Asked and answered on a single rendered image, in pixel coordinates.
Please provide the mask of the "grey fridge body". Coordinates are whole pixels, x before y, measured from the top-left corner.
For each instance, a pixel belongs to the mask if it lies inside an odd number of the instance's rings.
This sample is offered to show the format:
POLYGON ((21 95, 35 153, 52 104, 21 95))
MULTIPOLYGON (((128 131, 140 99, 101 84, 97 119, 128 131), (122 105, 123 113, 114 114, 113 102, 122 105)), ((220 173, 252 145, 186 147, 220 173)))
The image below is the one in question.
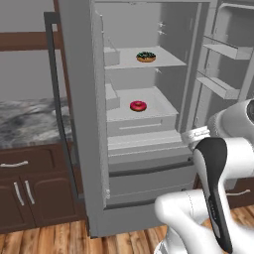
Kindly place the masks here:
MULTIPOLYGON (((183 134, 189 128, 194 78, 202 41, 211 32, 218 0, 96 0, 102 21, 107 117, 177 114, 174 130, 124 136, 107 134, 108 177, 174 165, 191 158, 183 134), (136 56, 156 59, 141 63, 136 56)), ((101 236, 158 225, 154 200, 103 209, 101 236)))

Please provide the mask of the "brown cupboard door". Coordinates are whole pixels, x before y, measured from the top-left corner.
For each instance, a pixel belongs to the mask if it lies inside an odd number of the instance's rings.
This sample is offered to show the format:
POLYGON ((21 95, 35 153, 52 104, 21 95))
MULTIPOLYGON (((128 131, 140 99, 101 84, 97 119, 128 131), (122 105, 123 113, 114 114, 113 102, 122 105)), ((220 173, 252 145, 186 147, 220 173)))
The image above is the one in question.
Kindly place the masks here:
POLYGON ((21 181, 37 226, 61 224, 84 218, 84 208, 73 197, 67 172, 26 175, 21 177, 21 181), (25 180, 29 181, 35 204, 30 202, 25 180))
POLYGON ((0 180, 0 233, 33 228, 35 221, 18 177, 0 180), (13 183, 17 182, 25 203, 19 202, 13 183))

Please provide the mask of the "grey fridge door with shelves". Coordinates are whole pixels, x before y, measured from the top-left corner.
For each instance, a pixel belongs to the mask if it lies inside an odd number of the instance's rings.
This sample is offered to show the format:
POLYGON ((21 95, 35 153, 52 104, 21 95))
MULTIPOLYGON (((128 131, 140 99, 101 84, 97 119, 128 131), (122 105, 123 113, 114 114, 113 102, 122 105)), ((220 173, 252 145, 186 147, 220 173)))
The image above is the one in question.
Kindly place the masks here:
POLYGON ((252 97, 254 0, 221 0, 203 38, 187 127, 202 127, 213 114, 252 97))

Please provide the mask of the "brown cupboard drawer front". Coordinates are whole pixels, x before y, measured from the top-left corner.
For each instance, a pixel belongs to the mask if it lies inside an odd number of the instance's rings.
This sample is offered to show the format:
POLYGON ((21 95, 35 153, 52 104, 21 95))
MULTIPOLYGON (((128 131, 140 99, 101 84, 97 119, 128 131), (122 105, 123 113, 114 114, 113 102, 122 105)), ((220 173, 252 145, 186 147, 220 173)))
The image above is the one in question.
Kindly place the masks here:
POLYGON ((0 168, 0 178, 50 174, 67 170, 63 149, 58 144, 0 150, 0 164, 15 164, 23 161, 28 161, 29 165, 0 168))
POLYGON ((254 204, 254 178, 227 180, 225 189, 226 192, 251 190, 251 192, 240 196, 228 196, 227 199, 231 209, 254 204))

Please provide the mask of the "grey fridge freezer drawer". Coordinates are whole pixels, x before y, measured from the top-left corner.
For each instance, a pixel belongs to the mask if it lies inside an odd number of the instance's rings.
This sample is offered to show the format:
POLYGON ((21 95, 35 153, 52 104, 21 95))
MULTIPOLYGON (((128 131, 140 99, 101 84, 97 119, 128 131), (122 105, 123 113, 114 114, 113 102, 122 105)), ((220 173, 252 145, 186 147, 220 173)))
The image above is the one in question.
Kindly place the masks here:
POLYGON ((179 164, 111 176, 110 199, 106 207, 130 206, 134 203, 152 201, 164 193, 191 190, 194 180, 195 168, 192 158, 179 164))

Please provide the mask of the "pink frosted donut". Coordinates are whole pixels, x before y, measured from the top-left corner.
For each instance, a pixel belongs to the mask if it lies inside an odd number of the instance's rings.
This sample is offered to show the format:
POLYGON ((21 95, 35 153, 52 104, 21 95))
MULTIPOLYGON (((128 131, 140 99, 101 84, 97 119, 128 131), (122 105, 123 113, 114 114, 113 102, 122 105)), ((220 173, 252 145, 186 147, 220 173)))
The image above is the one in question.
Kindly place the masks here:
POLYGON ((136 112, 141 112, 147 109, 147 104, 144 101, 132 101, 130 103, 130 109, 136 112))

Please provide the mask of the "chocolate donut with sprinkles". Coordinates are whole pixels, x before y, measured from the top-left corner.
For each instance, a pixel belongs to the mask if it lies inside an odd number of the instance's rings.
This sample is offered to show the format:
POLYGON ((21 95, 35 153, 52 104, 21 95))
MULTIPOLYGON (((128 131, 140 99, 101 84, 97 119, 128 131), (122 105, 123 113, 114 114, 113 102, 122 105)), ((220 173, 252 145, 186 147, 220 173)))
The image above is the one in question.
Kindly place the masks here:
POLYGON ((156 55, 151 52, 141 52, 136 56, 136 59, 141 63, 151 63, 156 59, 156 55))

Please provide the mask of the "grey fridge crisper drawer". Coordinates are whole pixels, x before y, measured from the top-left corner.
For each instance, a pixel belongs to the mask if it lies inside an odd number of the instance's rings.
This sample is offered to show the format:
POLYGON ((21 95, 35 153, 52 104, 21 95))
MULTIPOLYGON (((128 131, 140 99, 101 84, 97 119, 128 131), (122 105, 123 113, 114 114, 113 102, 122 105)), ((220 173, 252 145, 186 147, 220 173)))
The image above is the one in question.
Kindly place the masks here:
POLYGON ((174 130, 177 114, 148 115, 136 112, 133 117, 107 117, 107 134, 124 136, 174 130))

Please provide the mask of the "brown wooden wall rail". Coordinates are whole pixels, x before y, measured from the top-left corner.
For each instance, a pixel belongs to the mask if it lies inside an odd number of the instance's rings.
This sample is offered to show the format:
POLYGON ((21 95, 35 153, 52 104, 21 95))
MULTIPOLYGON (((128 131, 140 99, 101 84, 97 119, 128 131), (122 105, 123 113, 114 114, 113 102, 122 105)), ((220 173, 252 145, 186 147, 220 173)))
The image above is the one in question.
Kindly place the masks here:
POLYGON ((36 51, 47 48, 45 32, 0 33, 0 52, 36 51))

